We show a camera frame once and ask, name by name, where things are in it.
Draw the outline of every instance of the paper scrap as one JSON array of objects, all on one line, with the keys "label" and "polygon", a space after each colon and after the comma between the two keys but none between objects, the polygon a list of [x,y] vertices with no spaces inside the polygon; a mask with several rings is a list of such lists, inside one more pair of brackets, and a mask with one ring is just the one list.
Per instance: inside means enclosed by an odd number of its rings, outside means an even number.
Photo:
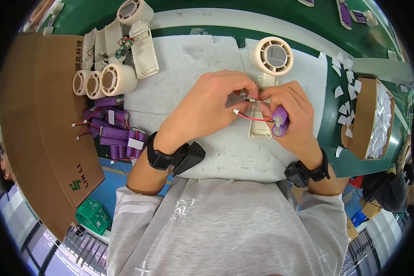
[{"label": "paper scrap", "polygon": [[357,91],[357,93],[360,93],[361,87],[362,87],[362,83],[359,80],[356,80],[354,82],[354,90]]},{"label": "paper scrap", "polygon": [[336,57],[333,57],[332,59],[331,59],[331,63],[333,63],[334,65],[336,65],[337,67],[339,67],[340,69],[342,69],[342,67],[340,66],[340,61],[336,58]]},{"label": "paper scrap", "polygon": [[348,114],[350,114],[350,112],[351,112],[351,110],[350,110],[350,102],[346,102],[345,103],[345,106],[347,107]]},{"label": "paper scrap", "polygon": [[337,59],[338,59],[340,62],[343,62],[343,61],[344,61],[343,54],[342,54],[341,52],[339,52],[339,54],[337,55]]},{"label": "paper scrap", "polygon": [[127,142],[127,146],[136,148],[137,150],[142,150],[144,146],[144,142],[135,140],[133,138],[129,138],[129,141]]},{"label": "paper scrap", "polygon": [[353,67],[353,61],[347,58],[343,61],[343,69],[344,70],[350,70]]},{"label": "paper scrap", "polygon": [[354,73],[351,70],[347,71],[347,80],[348,83],[353,83],[353,79],[354,79]]},{"label": "paper scrap", "polygon": [[115,124],[115,111],[109,109],[107,114],[109,115],[109,124],[114,125]]},{"label": "paper scrap", "polygon": [[340,85],[339,85],[339,86],[337,86],[336,90],[334,91],[334,98],[337,98],[337,97],[342,96],[342,95],[343,95],[343,90],[342,90],[342,87],[340,87]]},{"label": "paper scrap", "polygon": [[350,100],[354,100],[355,98],[357,98],[357,94],[356,91],[354,91],[352,94],[350,94]]},{"label": "paper scrap", "polygon": [[339,157],[339,155],[340,155],[340,152],[343,150],[343,147],[341,147],[341,146],[338,146],[337,147],[337,150],[336,150],[336,157]]},{"label": "paper scrap", "polygon": [[333,64],[332,68],[336,71],[336,73],[339,75],[339,77],[342,76],[342,74],[340,73],[340,68],[337,67],[336,65]]},{"label": "paper scrap", "polygon": [[346,105],[341,105],[339,108],[339,112],[342,114],[347,114],[347,106]]},{"label": "paper scrap", "polygon": [[339,123],[339,124],[345,124],[345,121],[347,120],[347,118],[345,117],[345,116],[343,116],[343,115],[341,115],[340,117],[339,117],[339,119],[337,120],[337,122]]},{"label": "paper scrap", "polygon": [[347,127],[350,127],[350,125],[351,125],[351,116],[348,116],[346,119],[345,119],[345,124],[347,125]]},{"label": "paper scrap", "polygon": [[351,129],[347,128],[345,135],[353,139],[353,132],[351,131]]}]

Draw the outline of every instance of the blue bin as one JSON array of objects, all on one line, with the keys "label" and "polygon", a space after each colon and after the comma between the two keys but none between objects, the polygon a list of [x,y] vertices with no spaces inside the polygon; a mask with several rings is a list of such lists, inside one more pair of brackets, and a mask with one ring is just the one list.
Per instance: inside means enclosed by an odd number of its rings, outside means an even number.
[{"label": "blue bin", "polygon": [[354,224],[354,227],[359,226],[362,222],[364,222],[366,219],[366,216],[364,213],[362,213],[362,209],[359,209],[354,216],[351,218],[351,221]]}]

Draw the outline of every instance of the circuit board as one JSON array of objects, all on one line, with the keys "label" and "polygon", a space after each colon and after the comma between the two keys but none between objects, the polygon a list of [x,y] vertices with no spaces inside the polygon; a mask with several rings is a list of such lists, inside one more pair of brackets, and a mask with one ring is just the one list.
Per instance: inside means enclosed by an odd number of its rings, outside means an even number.
[{"label": "circuit board", "polygon": [[114,53],[113,56],[116,59],[120,59],[124,56],[126,56],[129,53],[129,49],[132,47],[133,45],[133,41],[132,40],[127,40],[126,42],[124,42],[121,47],[119,47]]}]

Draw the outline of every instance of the green logo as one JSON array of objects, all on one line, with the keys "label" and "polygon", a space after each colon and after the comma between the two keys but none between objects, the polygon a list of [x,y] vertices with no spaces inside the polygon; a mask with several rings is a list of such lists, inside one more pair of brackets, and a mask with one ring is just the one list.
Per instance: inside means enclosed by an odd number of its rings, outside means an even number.
[{"label": "green logo", "polygon": [[69,184],[69,186],[72,187],[72,191],[80,190],[81,189],[80,183],[81,183],[80,180],[75,180],[75,181],[72,181],[72,184]]}]

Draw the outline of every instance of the brown cardboard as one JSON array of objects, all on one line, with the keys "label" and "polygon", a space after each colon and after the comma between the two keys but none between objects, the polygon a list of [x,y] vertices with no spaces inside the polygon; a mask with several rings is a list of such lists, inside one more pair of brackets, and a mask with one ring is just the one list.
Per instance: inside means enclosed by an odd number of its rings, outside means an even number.
[{"label": "brown cardboard", "polygon": [[81,36],[19,33],[0,76],[3,146],[15,180],[60,240],[105,179],[92,137],[77,140],[71,127],[83,120],[86,101],[72,92],[82,45]]},{"label": "brown cardboard", "polygon": [[[350,152],[357,156],[361,160],[365,160],[365,155],[368,150],[368,144],[370,143],[371,132],[374,125],[374,114],[376,111],[376,97],[377,97],[377,83],[380,80],[373,77],[361,76],[358,80],[362,83],[360,93],[357,94],[357,103],[354,114],[354,122],[352,124],[353,138],[345,135],[347,130],[346,126],[342,126],[341,140],[342,145],[346,147]],[[383,147],[383,155],[385,155],[389,144],[389,138],[391,137],[392,124],[394,122],[394,105],[395,99],[389,90],[387,94],[391,97],[391,126],[387,132],[387,143]]]},{"label": "brown cardboard", "polygon": [[359,236],[359,232],[354,227],[353,222],[347,215],[347,233],[348,233],[348,244],[352,243],[355,238]]},{"label": "brown cardboard", "polygon": [[364,213],[364,215],[369,219],[372,219],[382,210],[382,208],[379,207],[380,204],[376,200],[373,202],[367,202],[361,198],[359,200],[359,204],[362,206],[362,213]]}]

